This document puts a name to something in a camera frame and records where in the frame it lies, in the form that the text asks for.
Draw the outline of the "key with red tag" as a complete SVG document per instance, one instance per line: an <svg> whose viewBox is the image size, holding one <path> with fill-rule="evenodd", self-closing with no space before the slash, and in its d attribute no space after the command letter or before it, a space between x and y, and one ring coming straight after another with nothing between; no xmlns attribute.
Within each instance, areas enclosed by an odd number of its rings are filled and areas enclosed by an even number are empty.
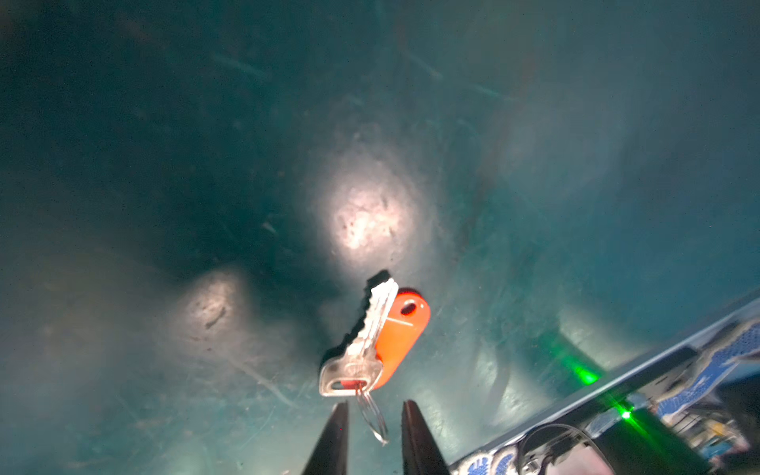
<svg viewBox="0 0 760 475"><path fill-rule="evenodd" d="M386 385L425 332L428 301L404 290L383 270L368 281L363 315L340 351L321 365L318 392L325 398L354 399L374 437L389 443L385 418L373 392Z"/></svg>

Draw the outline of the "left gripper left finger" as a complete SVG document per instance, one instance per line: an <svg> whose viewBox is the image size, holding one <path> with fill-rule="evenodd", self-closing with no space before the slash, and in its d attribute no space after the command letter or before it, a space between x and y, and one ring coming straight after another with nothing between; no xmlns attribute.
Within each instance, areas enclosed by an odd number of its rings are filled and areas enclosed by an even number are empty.
<svg viewBox="0 0 760 475"><path fill-rule="evenodd" d="M303 475L348 474L348 429L350 406L338 403L324 426L317 444L309 457Z"/></svg>

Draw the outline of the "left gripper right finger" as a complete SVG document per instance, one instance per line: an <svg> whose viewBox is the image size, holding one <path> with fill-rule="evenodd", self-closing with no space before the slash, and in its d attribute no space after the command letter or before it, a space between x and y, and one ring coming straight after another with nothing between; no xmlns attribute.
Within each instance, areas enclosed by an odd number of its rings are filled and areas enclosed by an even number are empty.
<svg viewBox="0 0 760 475"><path fill-rule="evenodd" d="M402 410L402 456L405 475L450 474L420 407L413 400L405 401Z"/></svg>

